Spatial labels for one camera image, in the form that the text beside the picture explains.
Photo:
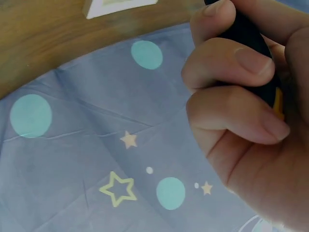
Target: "blue tablecloth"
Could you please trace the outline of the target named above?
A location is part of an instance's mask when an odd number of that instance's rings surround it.
[[[190,132],[192,50],[188,24],[171,27],[0,101],[0,231],[278,231],[221,185]]]

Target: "teal polka dot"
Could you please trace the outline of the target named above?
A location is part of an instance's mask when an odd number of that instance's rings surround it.
[[[143,68],[154,70],[163,62],[161,49],[151,41],[137,41],[131,47],[134,60]]]
[[[161,180],[156,187],[156,195],[160,204],[167,210],[179,208],[185,198],[183,183],[174,177]]]
[[[10,120],[17,134],[26,138],[36,138],[48,130],[52,123],[52,110],[43,97],[28,94],[14,103]]]

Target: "tool grip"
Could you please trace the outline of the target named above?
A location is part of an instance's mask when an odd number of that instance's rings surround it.
[[[216,1],[218,0],[205,0],[205,4],[215,3]],[[236,18],[233,25],[218,37],[236,41],[272,58],[271,52],[257,26],[238,10],[236,10]],[[231,84],[218,81],[216,85],[226,86]],[[283,117],[281,82],[277,73],[275,73],[271,81],[264,86],[244,88],[259,96],[272,107],[278,115]]]

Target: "yellow star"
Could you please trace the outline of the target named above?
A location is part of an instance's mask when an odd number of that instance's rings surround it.
[[[205,182],[205,185],[204,185],[204,186],[201,186],[201,188],[204,190],[204,196],[205,196],[206,194],[211,195],[211,188],[212,188],[212,185],[209,185],[207,181]]]
[[[113,192],[108,191],[111,187],[114,186],[114,180],[117,180],[120,184],[129,183],[126,187],[126,191],[128,193],[128,196],[120,196],[118,199],[116,199],[115,194]],[[115,172],[111,172],[110,174],[110,182],[107,185],[102,186],[99,191],[102,193],[105,193],[106,195],[109,195],[112,199],[112,205],[114,207],[117,207],[123,200],[128,201],[136,201],[137,197],[132,192],[132,187],[134,185],[134,179],[133,178],[127,178],[127,179],[121,179]]]
[[[131,146],[135,146],[137,147],[136,145],[136,135],[134,134],[129,134],[129,132],[126,131],[126,134],[124,137],[122,137],[120,140],[122,140],[123,142],[125,142],[126,144],[126,149],[129,149]]]

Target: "small white dot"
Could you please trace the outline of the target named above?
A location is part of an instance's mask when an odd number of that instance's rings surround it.
[[[147,167],[147,168],[146,168],[146,172],[147,172],[148,174],[152,174],[152,173],[154,173],[154,170],[153,170],[152,167]]]

